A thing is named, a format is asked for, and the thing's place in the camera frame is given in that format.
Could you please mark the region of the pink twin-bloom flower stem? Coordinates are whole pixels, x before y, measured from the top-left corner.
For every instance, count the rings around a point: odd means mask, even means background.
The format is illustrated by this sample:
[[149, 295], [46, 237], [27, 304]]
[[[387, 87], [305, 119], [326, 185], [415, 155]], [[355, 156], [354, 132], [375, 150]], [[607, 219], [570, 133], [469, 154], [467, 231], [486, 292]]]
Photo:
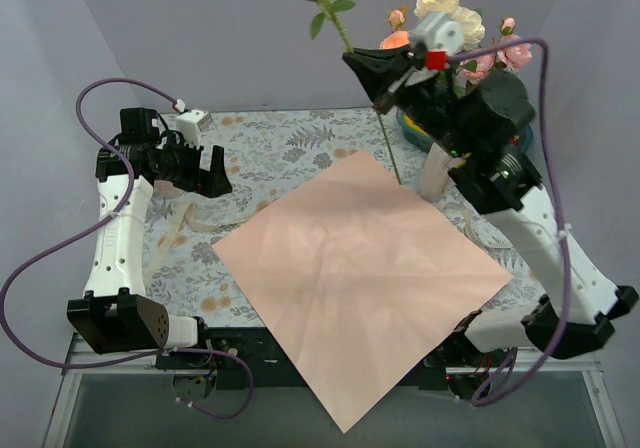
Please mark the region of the pink twin-bloom flower stem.
[[387, 23], [391, 28], [391, 33], [380, 42], [380, 49], [396, 49], [406, 46], [409, 43], [409, 33], [403, 29], [406, 23], [407, 13], [408, 8], [406, 6], [388, 12]]

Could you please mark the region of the cream ribbon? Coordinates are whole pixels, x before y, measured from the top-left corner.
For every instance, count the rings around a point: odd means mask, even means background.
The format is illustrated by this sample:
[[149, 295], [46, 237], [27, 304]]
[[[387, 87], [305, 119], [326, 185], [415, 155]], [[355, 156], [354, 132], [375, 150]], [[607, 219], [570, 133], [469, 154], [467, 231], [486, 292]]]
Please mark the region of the cream ribbon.
[[164, 265], [165, 258], [170, 252], [177, 236], [180, 232], [180, 227], [183, 223], [194, 233], [213, 233], [222, 230], [227, 227], [241, 225], [248, 221], [248, 218], [236, 219], [231, 222], [222, 223], [219, 225], [207, 224], [200, 222], [196, 219], [196, 205], [193, 203], [181, 203], [174, 210], [174, 213], [169, 218], [169, 228], [164, 236], [164, 239], [158, 246], [157, 252], [154, 258], [146, 265], [143, 270], [143, 281], [146, 285], [151, 283], [153, 276]]

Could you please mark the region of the single pink flower stem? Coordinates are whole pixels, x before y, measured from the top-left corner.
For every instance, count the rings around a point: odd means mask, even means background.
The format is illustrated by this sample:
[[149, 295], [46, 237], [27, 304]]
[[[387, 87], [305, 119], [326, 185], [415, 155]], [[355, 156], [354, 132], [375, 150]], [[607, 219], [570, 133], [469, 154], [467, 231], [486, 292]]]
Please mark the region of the single pink flower stem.
[[[515, 33], [515, 29], [515, 18], [513, 16], [505, 17], [500, 23], [501, 37], [498, 40], [493, 40], [491, 45], [501, 45], [519, 39], [520, 36]], [[517, 74], [532, 59], [531, 45], [523, 43], [463, 62], [457, 77], [464, 86], [464, 92], [468, 93], [492, 71], [507, 71]]]

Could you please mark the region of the pink wrapping paper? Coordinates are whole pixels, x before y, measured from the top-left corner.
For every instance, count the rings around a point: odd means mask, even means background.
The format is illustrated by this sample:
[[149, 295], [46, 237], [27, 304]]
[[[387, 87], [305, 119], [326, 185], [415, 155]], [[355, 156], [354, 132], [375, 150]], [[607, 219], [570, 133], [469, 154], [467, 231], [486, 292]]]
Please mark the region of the pink wrapping paper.
[[342, 431], [511, 278], [365, 151], [214, 250]]

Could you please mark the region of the white flower stem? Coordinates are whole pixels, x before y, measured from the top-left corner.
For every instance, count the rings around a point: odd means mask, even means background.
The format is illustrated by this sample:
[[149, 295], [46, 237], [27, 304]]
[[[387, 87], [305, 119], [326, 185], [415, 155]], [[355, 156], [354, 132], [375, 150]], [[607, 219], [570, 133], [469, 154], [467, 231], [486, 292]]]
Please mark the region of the white flower stem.
[[460, 25], [465, 51], [478, 48], [485, 37], [486, 29], [480, 13], [463, 7], [460, 0], [416, 0], [414, 15], [418, 19], [423, 19], [431, 12], [446, 12]]

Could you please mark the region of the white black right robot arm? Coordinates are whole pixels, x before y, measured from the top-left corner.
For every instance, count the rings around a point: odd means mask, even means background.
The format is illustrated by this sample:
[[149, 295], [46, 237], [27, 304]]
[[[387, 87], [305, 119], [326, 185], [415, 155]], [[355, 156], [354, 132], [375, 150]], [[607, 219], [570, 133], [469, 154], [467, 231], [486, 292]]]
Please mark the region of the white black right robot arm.
[[512, 143], [542, 112], [513, 74], [489, 74], [463, 96], [452, 71], [411, 83], [432, 59], [422, 48], [357, 49], [343, 57], [379, 113], [404, 111], [433, 143], [457, 158], [448, 177], [462, 197], [497, 228], [537, 277], [543, 295], [534, 303], [493, 315], [468, 315], [443, 343], [464, 365], [489, 352], [535, 347], [555, 359], [601, 349], [614, 321], [638, 302], [636, 290], [611, 282], [567, 228], [549, 173], [540, 173]]

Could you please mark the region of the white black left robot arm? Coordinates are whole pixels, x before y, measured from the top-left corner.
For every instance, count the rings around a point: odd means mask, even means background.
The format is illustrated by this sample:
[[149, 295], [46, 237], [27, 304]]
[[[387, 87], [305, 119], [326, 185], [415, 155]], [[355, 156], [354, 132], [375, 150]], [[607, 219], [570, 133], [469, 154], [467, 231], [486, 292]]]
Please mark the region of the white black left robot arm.
[[71, 300], [67, 318], [98, 354], [176, 349], [193, 368], [213, 354], [195, 317], [171, 316], [146, 295], [142, 248], [147, 208], [157, 181], [182, 192], [217, 198], [231, 193], [224, 150], [214, 146], [210, 166], [200, 166], [202, 129], [210, 113], [189, 110], [169, 128], [153, 109], [120, 112], [120, 133], [98, 152], [95, 176], [100, 215], [96, 249], [83, 296]]

